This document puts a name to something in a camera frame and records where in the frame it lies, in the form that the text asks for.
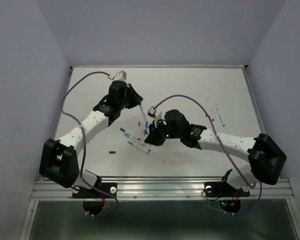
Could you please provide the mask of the purple cap marker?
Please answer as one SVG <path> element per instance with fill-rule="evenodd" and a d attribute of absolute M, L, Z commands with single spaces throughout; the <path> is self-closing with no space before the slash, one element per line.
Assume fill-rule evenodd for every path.
<path fill-rule="evenodd" d="M 144 108 L 143 108 L 143 106 L 142 106 L 141 103 L 139 104 L 139 109 L 140 109 L 140 111 L 141 111 L 141 114 L 142 114 L 142 117 L 143 117 L 144 122 L 145 122 L 146 124 L 148 124 L 149 121 L 148 121 L 148 119 L 147 119 L 147 115 L 146 115 L 146 113 L 145 113 L 145 111 L 144 111 Z"/>

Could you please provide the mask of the dark red cap marker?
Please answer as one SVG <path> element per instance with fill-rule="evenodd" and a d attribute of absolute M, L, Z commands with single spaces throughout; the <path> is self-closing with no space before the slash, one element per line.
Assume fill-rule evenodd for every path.
<path fill-rule="evenodd" d="M 214 109 L 214 106 L 217 105 L 217 103 L 215 102 L 212 106 L 212 108 L 210 109 L 210 112 L 209 112 L 209 116 L 212 118 L 212 111 Z"/>

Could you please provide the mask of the grey cap marker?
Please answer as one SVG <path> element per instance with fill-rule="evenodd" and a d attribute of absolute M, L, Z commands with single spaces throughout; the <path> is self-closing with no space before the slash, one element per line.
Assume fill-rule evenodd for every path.
<path fill-rule="evenodd" d="M 222 116 L 221 116 L 221 114 L 220 114 L 220 111 L 219 111 L 219 108 L 218 108 L 218 104 L 217 104 L 217 103 L 215 104 L 215 119 L 216 119 L 216 118 L 219 119 L 219 121 L 220 121 L 222 127 L 225 127 L 225 126 L 226 126 L 225 123 L 224 123 L 224 121 L 223 121 L 223 118 L 222 118 Z"/>

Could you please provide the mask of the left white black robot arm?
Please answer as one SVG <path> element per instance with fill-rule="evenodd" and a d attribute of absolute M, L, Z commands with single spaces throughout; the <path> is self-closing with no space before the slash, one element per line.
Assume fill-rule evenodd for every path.
<path fill-rule="evenodd" d="M 99 176 L 85 171 L 85 159 L 78 160 L 78 155 L 87 155 L 88 143 L 101 131 L 108 128 L 121 115 L 123 109 L 131 109 L 141 104 L 143 98 L 130 83 L 115 80 L 109 86 L 108 94 L 93 107 L 89 115 L 80 121 L 73 115 L 77 126 L 57 140 L 48 139 L 44 145 L 40 160 L 41 176 L 64 188 L 81 187 L 90 197 L 101 193 Z"/>

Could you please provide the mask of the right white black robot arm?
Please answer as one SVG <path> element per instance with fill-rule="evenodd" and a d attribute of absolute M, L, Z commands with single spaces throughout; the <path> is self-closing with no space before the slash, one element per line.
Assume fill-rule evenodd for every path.
<path fill-rule="evenodd" d="M 150 108 L 147 114 L 153 119 L 145 138 L 147 144 L 159 147 L 167 139 L 179 139 L 188 148 L 225 153 L 247 162 L 225 173 L 220 182 L 223 194 L 232 195 L 256 182 L 277 184 L 287 156 L 269 135 L 242 137 L 214 132 L 202 125 L 190 124 L 177 109 L 163 114 Z"/>

